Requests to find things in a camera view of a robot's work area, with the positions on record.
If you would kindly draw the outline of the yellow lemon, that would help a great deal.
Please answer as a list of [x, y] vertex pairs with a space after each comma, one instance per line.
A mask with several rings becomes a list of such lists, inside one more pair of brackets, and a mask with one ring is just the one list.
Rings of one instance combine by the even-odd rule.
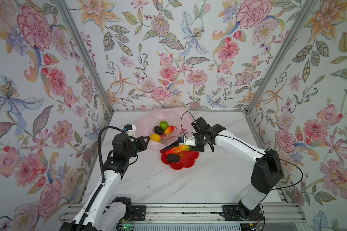
[[150, 136], [150, 139], [152, 140], [152, 141], [155, 141], [155, 142], [161, 142], [161, 136], [159, 135], [159, 134], [152, 134], [151, 136]]

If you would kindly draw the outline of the dark avocado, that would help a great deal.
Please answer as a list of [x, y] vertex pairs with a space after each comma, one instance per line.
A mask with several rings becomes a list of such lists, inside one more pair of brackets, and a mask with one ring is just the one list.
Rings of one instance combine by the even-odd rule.
[[163, 135], [164, 134], [164, 129], [162, 129], [160, 126], [155, 126], [153, 128], [153, 132], [158, 135]]
[[180, 156], [176, 155], [176, 154], [169, 154], [167, 155], [167, 162], [172, 164], [172, 163], [178, 163], [180, 162], [181, 158]]

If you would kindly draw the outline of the pink plastic bag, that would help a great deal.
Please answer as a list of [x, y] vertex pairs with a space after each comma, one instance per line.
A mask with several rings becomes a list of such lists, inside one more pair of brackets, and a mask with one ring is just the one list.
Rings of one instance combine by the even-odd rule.
[[149, 151], [160, 151], [179, 137], [192, 135], [193, 116], [184, 108], [155, 109], [139, 119], [136, 135], [149, 136]]

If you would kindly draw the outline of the green round textured fruit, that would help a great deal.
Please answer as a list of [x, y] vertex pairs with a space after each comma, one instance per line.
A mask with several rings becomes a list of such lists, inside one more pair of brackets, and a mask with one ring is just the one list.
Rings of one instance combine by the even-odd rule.
[[169, 127], [169, 124], [168, 124], [167, 121], [162, 120], [162, 121], [160, 122], [160, 128], [161, 128], [161, 129], [166, 130], [168, 127]]

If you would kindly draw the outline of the dark purple grape bunch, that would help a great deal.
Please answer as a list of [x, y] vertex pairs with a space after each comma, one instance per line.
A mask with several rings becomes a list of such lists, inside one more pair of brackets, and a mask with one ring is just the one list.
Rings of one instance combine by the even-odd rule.
[[166, 146], [165, 148], [161, 149], [160, 152], [161, 152], [162, 154], [164, 154], [166, 151], [168, 151], [168, 150], [170, 150], [170, 149], [172, 149], [172, 148], [178, 147], [178, 146], [179, 146], [179, 143], [178, 143], [178, 141], [176, 141], [176, 142], [174, 142], [174, 143], [172, 143], [172, 144]]

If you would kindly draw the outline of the red yellow mango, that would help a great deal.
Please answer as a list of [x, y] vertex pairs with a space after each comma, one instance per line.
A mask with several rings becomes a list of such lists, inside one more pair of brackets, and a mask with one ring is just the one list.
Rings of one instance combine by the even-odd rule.
[[177, 146], [177, 147], [173, 147], [171, 149], [168, 149], [164, 154], [165, 155], [171, 155], [171, 154], [177, 154], [177, 153], [180, 153], [180, 152], [182, 152], [182, 150], [180, 149], [179, 146]]
[[169, 135], [169, 134], [173, 133], [174, 131], [175, 131], [175, 127], [174, 127], [174, 126], [168, 126], [168, 127], [165, 129], [164, 133], [165, 133], [166, 135]]

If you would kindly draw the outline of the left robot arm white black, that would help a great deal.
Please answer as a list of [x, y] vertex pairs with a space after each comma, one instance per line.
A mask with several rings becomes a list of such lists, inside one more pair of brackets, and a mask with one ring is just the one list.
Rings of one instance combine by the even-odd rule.
[[72, 222], [62, 224], [61, 231], [114, 231], [131, 217], [130, 198], [116, 197], [110, 206], [108, 202], [130, 166], [130, 159], [147, 150], [149, 140], [148, 136], [135, 138], [126, 133], [114, 137], [113, 150], [102, 164], [99, 185]]

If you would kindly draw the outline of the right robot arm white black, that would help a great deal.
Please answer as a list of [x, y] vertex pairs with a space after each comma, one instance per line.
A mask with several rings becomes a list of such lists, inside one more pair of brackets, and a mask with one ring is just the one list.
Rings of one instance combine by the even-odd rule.
[[219, 124], [210, 126], [203, 117], [194, 120], [191, 125], [195, 130], [193, 147], [196, 151], [203, 152], [206, 145], [214, 151], [217, 145], [230, 151], [252, 168], [250, 187], [236, 208], [240, 219], [249, 220], [260, 208], [259, 204], [283, 178], [278, 153], [248, 144]]

